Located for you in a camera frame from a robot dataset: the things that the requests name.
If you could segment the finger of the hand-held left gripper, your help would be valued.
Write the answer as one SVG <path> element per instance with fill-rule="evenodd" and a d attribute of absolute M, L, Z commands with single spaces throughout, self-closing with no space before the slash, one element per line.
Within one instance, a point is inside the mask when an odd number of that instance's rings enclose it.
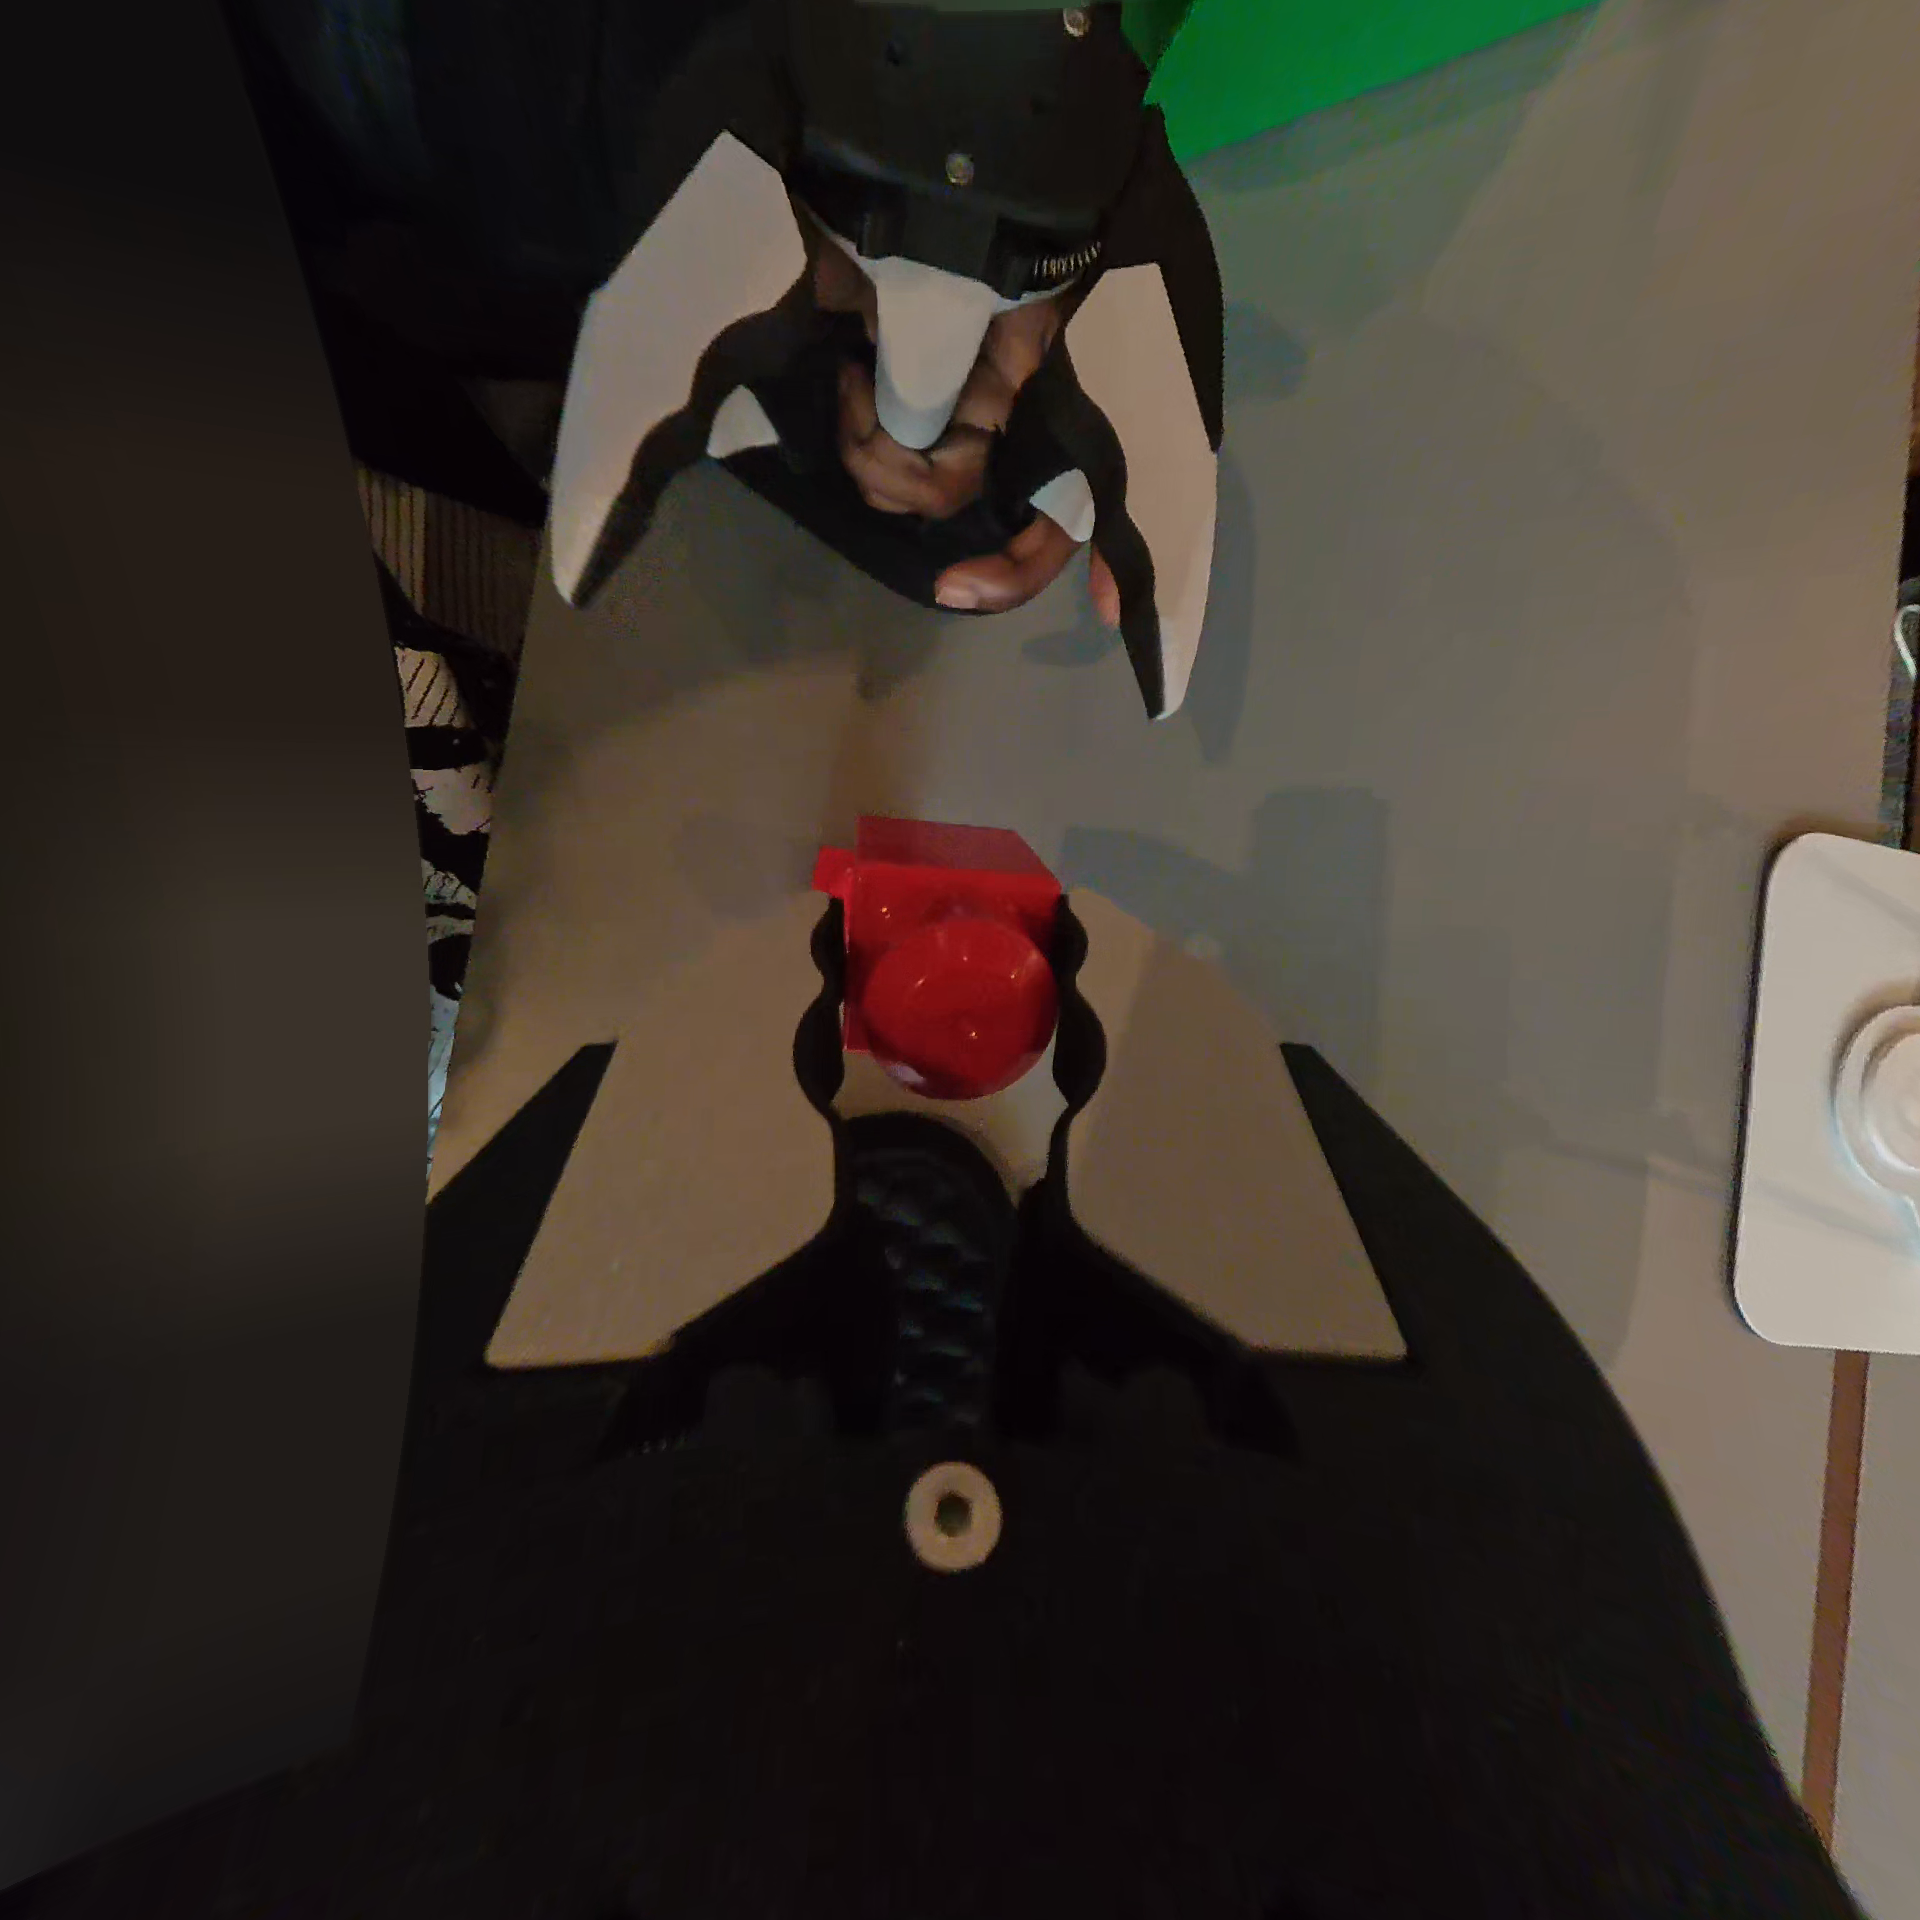
<path fill-rule="evenodd" d="M 611 583 L 684 468 L 779 445 L 758 387 L 809 335 L 806 273 L 779 172 L 720 133 L 582 314 L 547 541 L 568 605 Z"/>
<path fill-rule="evenodd" d="M 1048 431 L 1092 501 L 1089 545 L 1144 716 L 1171 718 L 1191 683 L 1216 553 L 1225 314 L 1216 249 L 1166 134 L 1140 134 L 1132 172 L 1048 374 Z"/>

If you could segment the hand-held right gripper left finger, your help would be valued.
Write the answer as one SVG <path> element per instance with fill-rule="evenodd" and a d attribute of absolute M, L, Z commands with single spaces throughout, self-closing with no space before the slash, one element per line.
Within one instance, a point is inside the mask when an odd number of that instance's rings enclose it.
<path fill-rule="evenodd" d="M 721 926 L 630 998 L 487 1343 L 495 1370 L 645 1361 L 835 1206 L 838 903 Z"/>

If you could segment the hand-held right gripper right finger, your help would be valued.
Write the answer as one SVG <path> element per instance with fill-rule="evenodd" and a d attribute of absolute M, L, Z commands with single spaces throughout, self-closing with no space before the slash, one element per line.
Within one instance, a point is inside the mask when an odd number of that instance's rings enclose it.
<path fill-rule="evenodd" d="M 1046 1171 L 1070 1223 L 1249 1351 L 1401 1362 L 1271 1022 L 1092 891 L 1063 899 L 1054 950 L 1063 1115 Z"/>

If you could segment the green plastic bin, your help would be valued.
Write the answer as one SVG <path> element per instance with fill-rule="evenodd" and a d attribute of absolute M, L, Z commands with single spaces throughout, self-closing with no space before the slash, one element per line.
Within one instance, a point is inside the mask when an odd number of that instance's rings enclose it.
<path fill-rule="evenodd" d="M 1416 79 L 1585 3 L 1124 3 L 1177 159 Z"/>

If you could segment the red mega block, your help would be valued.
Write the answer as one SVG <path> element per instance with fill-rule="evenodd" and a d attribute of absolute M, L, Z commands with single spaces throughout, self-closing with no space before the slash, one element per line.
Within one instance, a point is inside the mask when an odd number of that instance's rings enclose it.
<path fill-rule="evenodd" d="M 879 870 L 955 876 L 1006 897 L 1057 885 L 1046 862 L 1015 830 L 859 813 L 851 845 L 819 849 L 809 886 L 821 897 L 847 899 L 856 877 Z"/>
<path fill-rule="evenodd" d="M 992 1098 L 1051 1042 L 1056 877 L 856 860 L 843 909 L 843 1050 L 933 1099 Z"/>

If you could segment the person's left hand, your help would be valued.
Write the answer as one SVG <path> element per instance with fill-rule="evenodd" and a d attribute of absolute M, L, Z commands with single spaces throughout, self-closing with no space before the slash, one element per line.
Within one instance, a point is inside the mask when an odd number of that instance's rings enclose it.
<path fill-rule="evenodd" d="M 1083 301 L 1067 291 L 999 315 L 985 331 L 945 431 L 926 450 L 904 449 L 878 420 L 873 373 L 843 364 L 837 378 L 837 449 L 869 508 L 896 516 L 945 521 L 971 508 L 988 483 L 997 435 L 1063 325 Z M 941 607 L 1003 612 L 1048 587 L 1080 553 L 1056 518 L 1037 514 L 1003 549 L 953 563 L 934 583 Z"/>

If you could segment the person's right hand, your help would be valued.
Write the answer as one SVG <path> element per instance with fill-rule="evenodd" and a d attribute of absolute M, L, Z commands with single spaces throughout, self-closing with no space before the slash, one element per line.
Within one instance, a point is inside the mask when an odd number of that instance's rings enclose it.
<path fill-rule="evenodd" d="M 856 1270 L 878 1309 L 879 1429 L 988 1434 L 1017 1247 L 1015 1199 L 988 1154 L 941 1121 L 859 1115 L 841 1146 Z"/>

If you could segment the white desk stand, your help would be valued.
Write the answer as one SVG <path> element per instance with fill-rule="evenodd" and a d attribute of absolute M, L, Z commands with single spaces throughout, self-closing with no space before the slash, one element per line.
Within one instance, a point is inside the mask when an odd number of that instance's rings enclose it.
<path fill-rule="evenodd" d="M 1751 1001 L 1735 1305 L 1777 1346 L 1917 1355 L 1917 854 L 1784 844 Z"/>

